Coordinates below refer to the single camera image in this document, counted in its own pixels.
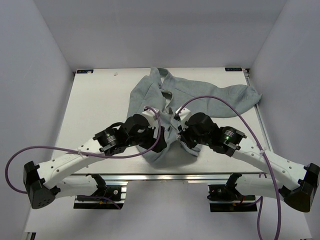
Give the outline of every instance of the white wall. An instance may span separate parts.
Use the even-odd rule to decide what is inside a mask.
[[[72,70],[251,67],[287,0],[34,0]]]
[[[7,186],[5,164],[21,148],[55,143],[73,76],[32,0],[1,1],[0,33],[0,238],[20,240],[30,203]],[[17,157],[13,184],[23,189],[23,165],[49,157],[43,150]]]
[[[289,0],[251,69],[276,153],[320,165],[320,1]],[[305,215],[320,240],[320,189]]]

